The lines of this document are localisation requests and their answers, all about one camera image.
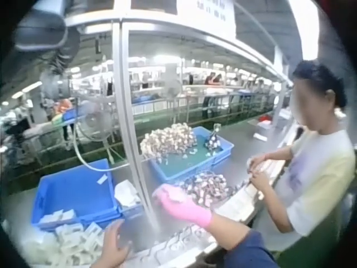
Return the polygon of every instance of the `dark hair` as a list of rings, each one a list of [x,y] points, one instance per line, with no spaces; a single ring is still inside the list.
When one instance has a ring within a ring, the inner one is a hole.
[[[325,94],[331,89],[335,93],[335,105],[341,109],[347,105],[344,84],[341,78],[337,78],[325,65],[317,60],[303,60],[293,72],[297,79],[307,79],[318,93]]]

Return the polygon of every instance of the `orange shirt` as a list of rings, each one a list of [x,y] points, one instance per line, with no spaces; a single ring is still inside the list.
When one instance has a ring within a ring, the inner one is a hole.
[[[69,99],[62,99],[60,103],[56,106],[56,114],[65,113],[68,109],[71,109],[72,103]]]

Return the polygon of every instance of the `blue sleeve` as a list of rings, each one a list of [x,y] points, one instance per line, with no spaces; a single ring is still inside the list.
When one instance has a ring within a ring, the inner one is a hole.
[[[262,235],[251,230],[237,247],[226,254],[224,268],[279,268],[264,247]]]

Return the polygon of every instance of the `pink rubber glove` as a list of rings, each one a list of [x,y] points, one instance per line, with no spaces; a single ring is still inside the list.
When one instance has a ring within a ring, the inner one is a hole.
[[[176,219],[192,222],[202,228],[206,228],[211,222],[211,211],[196,205],[179,187],[162,184],[152,195]]]

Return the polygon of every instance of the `hand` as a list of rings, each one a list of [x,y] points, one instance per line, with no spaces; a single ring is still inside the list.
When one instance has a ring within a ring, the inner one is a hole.
[[[105,229],[102,255],[91,268],[117,268],[124,263],[129,247],[117,247],[119,228],[123,222],[124,220],[117,220]]]
[[[248,173],[252,173],[254,170],[256,170],[261,163],[266,161],[266,159],[267,159],[266,154],[254,156],[250,160],[249,167],[248,167]]]
[[[252,172],[252,177],[250,177],[250,182],[257,188],[257,190],[264,193],[266,189],[271,188],[269,184],[269,177],[265,172],[254,171]]]
[[[179,187],[162,184],[152,195],[176,219],[195,223],[202,228],[206,228],[211,221],[211,211],[196,205]]]

